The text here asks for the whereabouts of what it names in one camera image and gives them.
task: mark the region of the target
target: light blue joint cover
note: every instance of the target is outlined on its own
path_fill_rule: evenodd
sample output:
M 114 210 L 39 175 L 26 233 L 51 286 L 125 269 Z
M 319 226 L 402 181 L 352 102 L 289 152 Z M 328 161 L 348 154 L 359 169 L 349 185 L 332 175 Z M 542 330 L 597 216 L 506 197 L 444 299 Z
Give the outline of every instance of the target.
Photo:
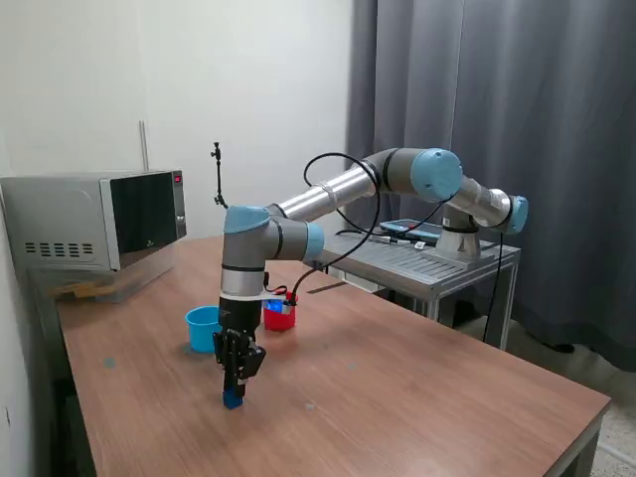
M 226 213 L 224 234 L 238 234 L 264 226 L 269 222 L 265 207 L 230 206 Z
M 510 213 L 510 218 L 497 227 L 497 230 L 508 235 L 518 234 L 526 224 L 528 207 L 528 199 L 522 196 L 513 197 L 513 211 Z
M 318 258 L 325 246 L 325 233 L 318 224 L 307 224 L 307 248 L 303 260 Z
M 442 202 L 461 187 L 464 173 L 456 155 L 444 149 L 426 149 L 410 165 L 410 182 L 427 202 Z

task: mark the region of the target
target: wooden table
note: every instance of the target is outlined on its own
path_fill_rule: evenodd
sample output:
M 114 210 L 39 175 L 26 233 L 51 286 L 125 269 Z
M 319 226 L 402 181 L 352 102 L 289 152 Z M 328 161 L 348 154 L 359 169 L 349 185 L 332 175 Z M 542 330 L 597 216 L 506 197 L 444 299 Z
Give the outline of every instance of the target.
M 188 351 L 184 322 L 217 303 L 221 249 L 181 241 L 124 303 L 59 304 L 98 476 L 589 473 L 608 397 L 323 273 L 295 329 L 258 330 L 267 357 L 225 409 L 223 372 Z M 306 267 L 268 269 L 291 285 Z

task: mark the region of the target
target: blue block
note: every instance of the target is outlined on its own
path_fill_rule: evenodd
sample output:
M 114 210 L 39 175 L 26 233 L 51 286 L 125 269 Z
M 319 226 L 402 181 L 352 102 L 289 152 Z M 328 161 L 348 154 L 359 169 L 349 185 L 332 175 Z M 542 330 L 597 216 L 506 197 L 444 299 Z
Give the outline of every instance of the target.
M 235 390 L 223 391 L 223 404 L 228 409 L 234 409 L 242 405 L 242 397 L 236 397 Z

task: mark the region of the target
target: black cable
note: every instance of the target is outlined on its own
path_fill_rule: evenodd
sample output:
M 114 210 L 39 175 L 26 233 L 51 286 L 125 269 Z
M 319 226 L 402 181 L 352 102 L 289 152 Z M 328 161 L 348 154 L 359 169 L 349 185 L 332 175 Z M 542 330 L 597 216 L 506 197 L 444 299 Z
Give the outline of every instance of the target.
M 323 159 L 325 157 L 344 157 L 345 159 L 349 159 L 350 161 L 358 164 L 360 167 L 363 168 L 363 170 L 367 173 L 367 175 L 369 176 L 369 178 L 373 182 L 374 187 L 376 188 L 376 192 L 375 192 L 375 196 L 376 196 L 376 199 L 377 199 L 377 201 L 376 201 L 376 213 L 374 215 L 374 220 L 373 220 L 371 228 L 368 231 L 366 231 L 365 236 L 358 243 L 356 243 L 354 246 L 352 246 L 349 250 L 347 250 L 342 255 L 337 256 L 333 260 L 329 261 L 328 263 L 325 263 L 324 265 L 322 265 L 320 267 L 312 268 L 311 270 L 307 271 L 306 273 L 303 273 L 300 276 L 300 278 L 298 278 L 298 280 L 296 281 L 296 284 L 294 284 L 294 287 L 293 287 L 293 289 L 291 291 L 291 299 L 289 300 L 291 305 L 295 305 L 296 304 L 296 292 L 298 291 L 298 287 L 300 286 L 300 284 L 303 282 L 303 280 L 305 278 L 307 278 L 309 275 L 311 275 L 312 273 L 314 273 L 314 272 L 316 272 L 318 270 L 322 270 L 323 268 L 326 268 L 328 266 L 333 265 L 334 263 L 339 262 L 340 260 L 342 260 L 342 259 L 346 258 L 347 256 L 351 255 L 354 251 L 356 251 L 362 245 L 364 245 L 364 243 L 372 235 L 373 229 L 378 225 L 378 219 L 380 218 L 380 204 L 381 204 L 380 203 L 380 201 L 381 201 L 381 198 L 380 198 L 380 185 L 378 184 L 378 181 L 376 180 L 376 177 L 373 175 L 373 173 L 368 171 L 367 168 L 364 166 L 363 162 L 358 160 L 358 159 L 356 159 L 355 157 L 351 157 L 350 155 L 344 154 L 342 152 L 327 152 L 325 154 L 321 154 L 319 156 L 316 156 L 311 161 L 309 161 L 307 163 L 307 165 L 305 166 L 305 170 L 303 172 L 303 177 L 305 178 L 305 182 L 307 182 L 307 171 L 309 170 L 311 165 L 314 162 L 319 161 L 320 159 Z
M 410 229 L 408 229 L 408 230 L 406 230 L 406 231 L 396 232 L 396 233 L 395 233 L 395 238 L 397 239 L 399 236 L 404 236 L 404 235 L 408 234 L 409 232 L 414 231 L 414 230 L 415 230 L 415 229 L 417 229 L 418 227 L 421 227 L 422 225 L 424 225 L 424 223 L 425 223 L 428 219 L 430 219 L 431 217 L 433 217 L 433 216 L 435 215 L 435 213 L 439 210 L 439 208 L 440 208 L 441 206 L 443 206 L 443 205 L 444 205 L 444 203 L 445 203 L 445 202 L 447 202 L 447 201 L 443 201 L 443 202 L 440 202 L 439 204 L 437 204 L 437 207 L 436 207 L 435 209 L 433 209 L 433 212 L 431 212 L 430 214 L 428 214 L 428 215 L 426 216 L 426 218 L 425 218 L 425 219 L 422 219 L 421 221 L 419 221 L 419 222 L 418 222 L 415 226 L 411 227 Z
M 313 186 L 313 184 L 311 182 L 309 182 L 309 179 L 307 179 L 307 168 L 305 168 L 302 178 L 305 180 L 305 184 L 307 184 L 309 187 Z M 371 229 L 371 235 L 374 237 L 392 237 L 394 239 L 398 239 L 401 236 L 406 235 L 408 232 L 410 231 L 414 231 L 415 229 L 421 227 L 428 219 L 430 219 L 431 217 L 433 217 L 435 215 L 435 213 L 439 210 L 439 208 L 444 204 L 444 202 L 440 202 L 437 207 L 433 210 L 433 212 L 431 212 L 430 214 L 428 214 L 428 216 L 426 216 L 425 219 L 423 219 L 422 221 L 419 221 L 414 227 L 411 227 L 410 229 L 408 229 L 407 231 L 401 231 L 401 232 L 393 232 L 393 231 L 386 231 L 386 232 L 374 232 L 373 229 Z M 343 218 L 343 220 L 349 224 L 351 227 L 353 227 L 354 229 L 356 229 L 359 233 L 361 234 L 366 234 L 368 231 L 363 229 L 362 227 L 354 224 L 349 218 L 347 218 L 347 216 L 345 216 L 344 213 L 342 213 L 340 210 L 336 209 L 336 213 L 338 213 L 338 215 L 340 217 Z M 336 235 L 343 233 L 343 232 L 351 232 L 351 231 L 339 231 L 336 233 Z
M 497 262 L 497 273 L 495 274 L 495 284 L 493 285 L 493 294 L 490 297 L 490 304 L 488 305 L 488 314 L 486 315 L 486 326 L 484 327 L 484 336 L 481 337 L 481 341 L 486 343 L 486 335 L 488 334 L 488 324 L 490 323 L 490 314 L 493 312 L 493 305 L 495 304 L 495 295 L 497 294 L 497 283 L 499 283 L 499 273 L 501 272 L 501 257 L 504 251 L 504 235 L 499 234 L 499 261 Z
M 363 165 L 361 163 L 358 163 L 359 166 L 361 166 L 363 169 L 365 169 L 365 172 L 367 172 L 367 175 L 369 175 L 369 171 L 367 171 L 367 169 L 365 167 L 363 167 Z M 305 167 L 305 170 L 302 173 L 302 178 L 305 181 L 305 184 L 307 184 L 309 187 L 313 186 L 313 184 L 311 182 L 309 182 L 309 179 L 307 178 L 307 172 L 308 172 L 308 168 Z M 349 224 L 351 227 L 353 227 L 354 229 L 356 229 L 358 232 L 360 232 L 361 234 L 366 234 L 368 231 L 366 229 L 363 229 L 360 226 L 357 226 L 356 224 L 354 224 L 350 219 L 347 218 L 347 216 L 345 216 L 340 210 L 336 209 L 336 213 L 343 218 L 343 220 Z M 386 234 L 379 234 L 376 232 L 373 232 L 373 229 L 371 229 L 371 235 L 375 236 L 375 237 L 384 237 Z

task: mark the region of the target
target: blue cup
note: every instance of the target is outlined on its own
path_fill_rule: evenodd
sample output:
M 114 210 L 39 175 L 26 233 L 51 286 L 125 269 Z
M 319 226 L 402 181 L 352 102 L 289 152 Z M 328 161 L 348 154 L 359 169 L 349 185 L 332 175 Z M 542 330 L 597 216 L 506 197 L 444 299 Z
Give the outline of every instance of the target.
M 215 353 L 214 332 L 221 331 L 218 306 L 200 306 L 186 314 L 190 347 L 197 353 Z

